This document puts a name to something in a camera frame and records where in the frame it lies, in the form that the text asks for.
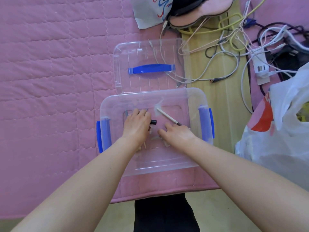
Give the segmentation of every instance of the white plastic bag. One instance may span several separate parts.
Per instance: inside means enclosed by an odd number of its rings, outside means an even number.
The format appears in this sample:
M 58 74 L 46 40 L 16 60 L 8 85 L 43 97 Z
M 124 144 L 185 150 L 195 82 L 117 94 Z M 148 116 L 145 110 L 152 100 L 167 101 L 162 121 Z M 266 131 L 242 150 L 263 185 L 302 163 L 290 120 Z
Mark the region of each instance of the white plastic bag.
M 162 23 L 172 8 L 173 0 L 131 0 L 139 29 Z
M 309 101 L 309 63 L 270 87 L 245 127 L 235 153 L 309 191 L 309 122 L 296 114 Z

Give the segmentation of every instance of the finger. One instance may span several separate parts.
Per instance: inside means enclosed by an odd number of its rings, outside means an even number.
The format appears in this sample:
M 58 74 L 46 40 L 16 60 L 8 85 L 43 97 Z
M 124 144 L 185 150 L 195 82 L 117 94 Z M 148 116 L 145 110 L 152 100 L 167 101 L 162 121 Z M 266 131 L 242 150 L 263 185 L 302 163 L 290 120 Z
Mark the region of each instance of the finger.
M 145 116 L 145 114 L 146 114 L 146 110 L 145 109 L 142 109 L 142 110 L 140 110 L 140 112 L 139 112 L 139 116 Z
M 164 131 L 163 129 L 159 129 L 159 130 L 158 130 L 158 134 L 159 134 L 163 139 L 165 139 L 165 138 L 166 138 L 166 135 L 167 135 L 167 132 Z
M 135 109 L 133 110 L 132 116 L 137 116 L 138 113 L 139 113 L 139 109 L 135 108 Z
M 165 123 L 164 126 L 167 130 L 170 130 L 172 128 L 172 125 L 170 123 Z
M 146 117 L 147 121 L 149 121 L 149 123 L 150 123 L 150 121 L 151 121 L 151 113 L 150 112 L 146 112 L 145 117 Z

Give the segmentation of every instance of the yellow cable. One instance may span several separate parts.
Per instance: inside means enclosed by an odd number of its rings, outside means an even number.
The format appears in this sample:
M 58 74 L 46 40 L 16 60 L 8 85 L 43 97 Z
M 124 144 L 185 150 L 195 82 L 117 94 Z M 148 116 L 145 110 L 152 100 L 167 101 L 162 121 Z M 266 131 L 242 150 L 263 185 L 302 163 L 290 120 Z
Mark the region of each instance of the yellow cable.
M 243 19 L 247 18 L 249 15 L 251 15 L 254 11 L 256 11 L 256 10 L 264 3 L 264 1 L 266 1 L 266 0 L 262 0 L 262 1 L 261 1 L 252 11 L 250 11 L 245 17 L 242 16 L 240 13 L 233 14 L 232 16 L 235 16 L 235 15 L 241 16 L 241 18 L 240 18 L 239 20 L 235 21 L 234 23 L 231 23 L 231 24 L 229 24 L 229 25 L 227 25 L 227 26 L 225 26 L 225 27 L 219 27 L 219 28 L 216 29 L 216 30 L 203 31 L 203 32 L 202 32 L 202 31 L 198 31 L 198 32 L 196 32 L 195 34 L 206 34 L 206 33 L 219 32 L 219 31 L 223 31 L 223 30 L 225 30 L 225 29 L 227 29 L 227 28 L 230 28 L 230 27 L 232 27 L 232 26 L 234 26 L 234 25 L 240 23 Z M 180 33 L 185 34 L 185 35 L 192 35 L 192 34 L 193 34 L 193 31 L 192 31 L 192 28 L 191 28 L 191 27 L 189 27 L 189 31 L 184 31 L 184 30 L 182 30 L 182 29 L 178 29 L 177 27 L 175 27 L 175 26 L 173 26 L 173 25 L 171 25 L 171 27 L 177 29 Z

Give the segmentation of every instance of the plastic box lid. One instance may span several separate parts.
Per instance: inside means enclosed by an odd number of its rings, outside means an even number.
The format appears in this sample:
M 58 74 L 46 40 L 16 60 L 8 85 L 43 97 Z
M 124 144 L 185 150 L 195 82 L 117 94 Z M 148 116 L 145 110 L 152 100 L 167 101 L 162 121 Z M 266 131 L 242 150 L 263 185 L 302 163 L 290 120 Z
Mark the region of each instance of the plastic box lid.
M 191 131 L 213 144 L 214 126 L 211 109 L 202 90 L 198 88 L 170 89 L 142 93 L 121 94 L 107 97 L 101 104 L 100 121 L 97 123 L 98 146 L 101 151 L 109 148 L 122 136 L 126 111 L 134 108 L 148 109 L 157 125 L 152 126 L 145 145 L 130 160 L 124 176 L 146 174 L 195 167 L 197 164 L 188 156 L 179 153 L 171 146 L 166 146 L 158 138 L 158 129 L 169 120 L 157 113 L 156 107 L 175 118 Z
M 183 88 L 191 78 L 189 49 L 179 51 L 181 38 L 121 43 L 113 53 L 115 87 L 118 94 Z M 164 71 L 134 73 L 134 68 L 163 64 Z

